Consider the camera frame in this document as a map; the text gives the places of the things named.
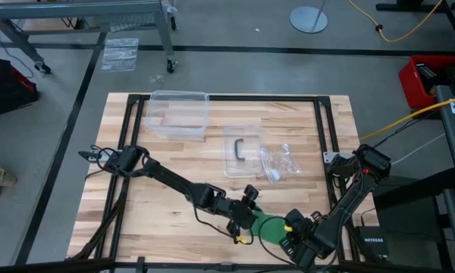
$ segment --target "red toolbox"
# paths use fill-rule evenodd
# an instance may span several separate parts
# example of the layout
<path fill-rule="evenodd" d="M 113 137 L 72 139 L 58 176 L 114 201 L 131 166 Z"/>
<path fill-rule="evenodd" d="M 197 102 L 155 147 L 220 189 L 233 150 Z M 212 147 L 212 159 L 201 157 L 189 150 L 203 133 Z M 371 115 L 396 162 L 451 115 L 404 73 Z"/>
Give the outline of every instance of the red toolbox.
<path fill-rule="evenodd" d="M 400 81 L 410 108 L 421 109 L 436 103 L 434 96 L 429 95 L 419 78 L 416 64 L 426 64 L 436 74 L 444 74 L 448 66 L 455 66 L 455 56 L 411 56 L 408 64 L 400 71 Z"/>

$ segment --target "yellow cable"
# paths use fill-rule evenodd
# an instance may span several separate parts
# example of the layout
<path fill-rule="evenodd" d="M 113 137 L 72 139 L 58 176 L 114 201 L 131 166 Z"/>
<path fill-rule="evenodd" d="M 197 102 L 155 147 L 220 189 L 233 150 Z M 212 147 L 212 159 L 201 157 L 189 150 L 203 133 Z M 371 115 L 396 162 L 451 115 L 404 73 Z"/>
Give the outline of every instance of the yellow cable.
<path fill-rule="evenodd" d="M 376 25 L 376 26 L 379 25 L 378 22 L 376 22 L 376 20 L 373 17 L 371 17 L 371 15 L 367 14 L 365 11 L 363 11 L 361 8 L 359 8 L 356 4 L 354 4 L 352 2 L 352 0 L 349 0 L 349 2 L 352 6 L 354 6 L 354 8 L 356 8 L 358 11 L 360 11 L 362 14 L 364 14 L 367 18 L 371 19 L 371 21 L 374 23 L 374 25 Z M 437 10 L 438 6 L 440 6 L 441 3 L 443 3 L 443 0 L 438 1 L 438 3 L 430 11 L 430 13 L 428 13 L 428 15 L 426 15 L 425 19 L 423 19 L 415 28 L 413 28 L 411 31 L 409 31 L 408 33 L 406 33 L 405 35 L 401 36 L 398 39 L 392 39 L 392 40 L 388 39 L 388 38 L 386 38 L 384 33 L 382 33 L 382 30 L 379 30 L 378 32 L 379 32 L 379 34 L 381 34 L 382 39 L 386 42 L 399 42 L 400 40 L 408 37 L 409 35 L 414 33 L 417 29 L 419 29 L 433 15 L 433 13 Z"/>
<path fill-rule="evenodd" d="M 421 110 L 418 110 L 418 111 L 412 113 L 411 115 L 407 115 L 406 117 L 401 118 L 399 121 L 396 121 L 396 122 L 394 122 L 393 124 L 390 124 L 390 125 L 388 125 L 388 126 L 382 128 L 382 129 L 380 129 L 380 130 L 375 131 L 374 133 L 370 133 L 369 135 L 364 136 L 363 138 L 361 138 L 361 140 L 367 140 L 369 137 L 373 137 L 373 136 L 375 136 L 375 135 L 379 135 L 380 133 L 383 133 L 383 132 L 385 132 L 385 131 L 391 129 L 392 127 L 394 127 L 394 126 L 396 126 L 396 125 L 398 125 L 398 124 L 400 124 L 400 123 L 402 123 L 402 122 L 404 122 L 404 121 L 407 121 L 407 120 L 409 120 L 410 118 L 413 118 L 413 117 L 415 117 L 415 116 L 417 116 L 417 115 L 419 115 L 419 114 L 421 114 L 421 113 L 424 113 L 424 112 L 426 112 L 426 111 L 429 111 L 429 110 L 432 110 L 432 109 L 435 109 L 435 108 L 438 108 L 438 107 L 441 107 L 441 106 L 448 105 L 448 104 L 450 104 L 450 103 L 452 103 L 452 102 L 455 102 L 455 99 L 449 99 L 449 100 L 447 100 L 446 102 L 440 102 L 440 103 L 437 103 L 437 104 L 435 104 L 435 105 L 429 106 L 429 107 L 427 107 L 427 108 L 423 108 L 423 109 L 421 109 Z"/>

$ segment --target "butcher block tabletop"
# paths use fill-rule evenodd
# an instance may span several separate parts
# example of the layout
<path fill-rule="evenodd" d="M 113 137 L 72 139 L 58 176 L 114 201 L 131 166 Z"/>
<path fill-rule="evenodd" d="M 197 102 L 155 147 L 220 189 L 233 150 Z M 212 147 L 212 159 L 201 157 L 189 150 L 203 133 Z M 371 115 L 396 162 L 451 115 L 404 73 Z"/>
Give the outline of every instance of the butcher block tabletop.
<path fill-rule="evenodd" d="M 118 146 L 128 95 L 108 95 L 95 143 L 97 146 Z M 330 96 L 330 99 L 340 150 L 352 152 L 359 146 L 359 137 L 349 97 Z M 150 156 L 166 168 L 192 182 L 210 183 L 220 187 L 226 190 L 227 196 L 232 199 L 240 199 L 246 185 L 252 184 L 259 191 L 256 202 L 266 214 L 285 216 L 291 209 L 299 209 L 305 216 L 314 211 L 322 214 L 329 212 L 327 184 L 312 102 L 211 101 L 204 141 L 158 138 L 145 126 L 147 108 L 148 101 L 145 101 L 137 145 L 147 148 Z M 128 141 L 136 112 L 135 105 L 130 117 Z M 323 106 L 321 112 L 328 150 L 331 151 Z M 246 124 L 262 127 L 264 142 L 269 149 L 281 150 L 282 144 L 289 144 L 302 173 L 274 185 L 268 182 L 267 177 L 225 177 L 222 127 Z M 89 173 L 98 170 L 96 164 L 89 167 Z M 100 225 L 110 177 L 110 174 L 102 172 L 86 180 L 67 251 L 68 256 L 78 253 Z M 121 182 L 122 179 L 118 180 L 116 196 Z M 372 208 L 372 195 L 368 195 L 353 215 L 354 224 L 360 223 L 361 212 Z M 201 211 L 199 218 L 223 231 L 228 223 L 226 218 Z M 367 225 L 378 225 L 375 210 L 365 213 L 364 221 Z M 106 235 L 103 256 L 109 254 L 112 225 Z M 245 238 L 250 240 L 249 235 L 244 234 Z M 350 245 L 345 229 L 343 243 L 346 259 L 350 259 Z M 265 242 L 265 245 L 274 254 L 288 259 L 278 245 L 269 242 Z M 138 256 L 144 256 L 146 262 L 283 263 L 264 251 L 258 238 L 249 246 L 234 244 L 231 238 L 199 223 L 194 216 L 192 205 L 183 195 L 147 177 L 130 181 L 116 260 L 135 262 Z M 325 260 L 316 259 L 315 263 L 324 265 L 330 260 L 331 256 Z"/>

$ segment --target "plastic container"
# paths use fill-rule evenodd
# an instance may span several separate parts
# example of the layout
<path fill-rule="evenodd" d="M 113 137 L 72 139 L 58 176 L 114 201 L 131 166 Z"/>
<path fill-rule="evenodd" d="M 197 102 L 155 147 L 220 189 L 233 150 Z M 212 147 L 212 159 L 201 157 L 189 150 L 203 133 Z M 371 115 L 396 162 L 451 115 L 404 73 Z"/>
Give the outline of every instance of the plastic container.
<path fill-rule="evenodd" d="M 146 108 L 146 126 L 165 139 L 204 140 L 208 121 L 206 93 L 157 90 Z"/>
<path fill-rule="evenodd" d="M 404 95 L 408 101 L 408 106 L 413 109 L 421 109 L 436 103 L 434 96 L 429 95 L 423 87 L 419 78 L 416 64 L 426 64 L 430 69 L 438 74 L 447 66 L 455 65 L 455 56 L 411 56 L 408 64 L 401 69 L 399 76 Z"/>
<path fill-rule="evenodd" d="M 262 128 L 257 125 L 222 128 L 224 140 L 224 175 L 229 178 L 262 177 Z"/>

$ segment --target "clear plastic lid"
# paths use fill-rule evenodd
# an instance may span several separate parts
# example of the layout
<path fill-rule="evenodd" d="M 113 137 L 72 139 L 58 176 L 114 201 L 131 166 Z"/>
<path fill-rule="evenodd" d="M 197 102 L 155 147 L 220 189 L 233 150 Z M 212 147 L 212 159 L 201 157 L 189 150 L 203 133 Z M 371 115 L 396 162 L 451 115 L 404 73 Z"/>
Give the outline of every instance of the clear plastic lid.
<path fill-rule="evenodd" d="M 209 95 L 157 90 L 150 96 L 146 126 L 152 130 L 204 131 L 209 120 Z"/>
<path fill-rule="evenodd" d="M 224 139 L 224 175 L 226 177 L 261 177 L 262 128 L 257 125 L 228 126 L 222 129 Z"/>

